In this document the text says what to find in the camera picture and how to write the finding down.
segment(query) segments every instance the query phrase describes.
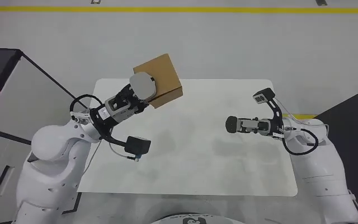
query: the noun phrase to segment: black panel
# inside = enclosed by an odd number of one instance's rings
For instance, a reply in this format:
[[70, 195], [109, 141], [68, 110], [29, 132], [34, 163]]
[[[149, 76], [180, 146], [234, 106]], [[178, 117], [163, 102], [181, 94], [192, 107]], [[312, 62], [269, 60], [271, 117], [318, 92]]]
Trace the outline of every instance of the black panel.
[[329, 140], [336, 146], [345, 167], [348, 189], [358, 194], [358, 94], [318, 115], [329, 124]]
[[21, 56], [22, 51], [18, 49], [0, 48], [0, 91], [3, 89]]

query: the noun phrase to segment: white curved surface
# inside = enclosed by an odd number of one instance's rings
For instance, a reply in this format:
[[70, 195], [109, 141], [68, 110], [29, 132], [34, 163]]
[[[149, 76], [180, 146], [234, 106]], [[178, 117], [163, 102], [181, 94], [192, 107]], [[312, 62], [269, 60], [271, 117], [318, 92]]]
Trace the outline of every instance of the white curved surface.
[[[152, 141], [140, 162], [100, 145], [79, 192], [294, 196], [297, 186], [282, 143], [259, 134], [229, 134], [226, 118], [271, 118], [252, 98], [269, 80], [181, 80], [183, 96], [122, 122], [113, 136]], [[105, 100], [127, 79], [101, 79], [94, 95]], [[90, 156], [96, 148], [91, 147]], [[123, 148], [115, 147], [119, 152]]]

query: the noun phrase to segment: gray floor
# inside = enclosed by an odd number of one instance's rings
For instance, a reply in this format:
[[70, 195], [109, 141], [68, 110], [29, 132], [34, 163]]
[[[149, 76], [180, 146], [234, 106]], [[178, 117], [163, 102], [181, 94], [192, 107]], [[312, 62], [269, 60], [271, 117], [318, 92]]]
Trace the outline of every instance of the gray floor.
[[60, 224], [147, 224], [178, 212], [226, 216], [244, 223], [324, 223], [314, 199], [300, 180], [295, 197], [222, 197], [83, 193], [76, 213]]

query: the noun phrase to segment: logo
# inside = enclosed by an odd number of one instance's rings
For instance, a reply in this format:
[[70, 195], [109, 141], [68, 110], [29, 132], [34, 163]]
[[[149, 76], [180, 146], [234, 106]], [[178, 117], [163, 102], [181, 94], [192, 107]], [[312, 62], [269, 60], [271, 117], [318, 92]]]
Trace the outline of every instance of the logo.
[[194, 218], [184, 218], [183, 224], [206, 224], [206, 220], [202, 217], [198, 217], [197, 220]]

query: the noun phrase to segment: black cable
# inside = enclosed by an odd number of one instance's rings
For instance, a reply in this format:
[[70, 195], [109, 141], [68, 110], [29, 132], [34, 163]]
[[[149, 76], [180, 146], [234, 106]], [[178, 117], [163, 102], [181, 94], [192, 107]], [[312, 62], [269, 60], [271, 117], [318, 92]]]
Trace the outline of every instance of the black cable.
[[[77, 98], [75, 98], [75, 99], [72, 101], [72, 103], [71, 103], [70, 106], [69, 106], [69, 112], [70, 112], [70, 113], [73, 112], [74, 105], [75, 105], [77, 102], [79, 102], [80, 99], [83, 99], [83, 98], [85, 98], [85, 97], [90, 97], [90, 98], [93, 98], [93, 99], [97, 100], [97, 101], [100, 103], [100, 105], [103, 104], [103, 103], [101, 102], [101, 100], [98, 99], [97, 97], [95, 97], [95, 96], [93, 96], [93, 95], [90, 95], [90, 94], [84, 94], [84, 95], [78, 96]], [[71, 118], [72, 118], [72, 120], [75, 120], [75, 119], [76, 119], [75, 116], [73, 116], [73, 115], [71, 116]]]
[[[280, 107], [277, 105], [277, 103], [276, 103], [275, 101], [272, 100], [271, 102], [272, 102], [272, 104], [277, 108], [277, 110], [278, 110], [278, 112], [279, 112], [278, 117], [279, 117], [279, 119], [280, 119], [280, 125], [281, 125], [281, 128], [284, 130], [284, 121], [283, 121], [283, 119], [282, 119], [282, 111], [281, 111]], [[283, 145], [284, 145], [286, 151], [287, 151], [289, 154], [291, 154], [291, 155], [294, 155], [294, 156], [307, 155], [307, 154], [313, 152], [313, 151], [318, 147], [318, 138], [317, 138], [311, 131], [309, 131], [309, 130], [307, 130], [307, 129], [302, 128], [301, 130], [302, 130], [303, 132], [307, 132], [308, 134], [310, 134], [310, 135], [314, 138], [314, 140], [315, 140], [314, 146], [313, 146], [310, 150], [308, 150], [308, 151], [306, 151], [306, 152], [293, 152], [293, 151], [289, 150], [289, 148], [287, 147], [285, 138], [282, 138], [282, 143], [283, 143]]]
[[286, 151], [288, 151], [288, 153], [291, 154], [291, 155], [294, 155], [294, 156], [307, 155], [307, 154], [313, 152], [318, 147], [318, 138], [311, 131], [309, 131], [307, 129], [302, 128], [301, 130], [304, 131], [304, 132], [307, 132], [308, 134], [310, 134], [314, 138], [314, 140], [315, 140], [314, 146], [310, 150], [308, 150], [306, 152], [292, 152], [287, 147], [285, 138], [282, 138], [282, 143], [284, 144], [284, 147], [285, 147]]

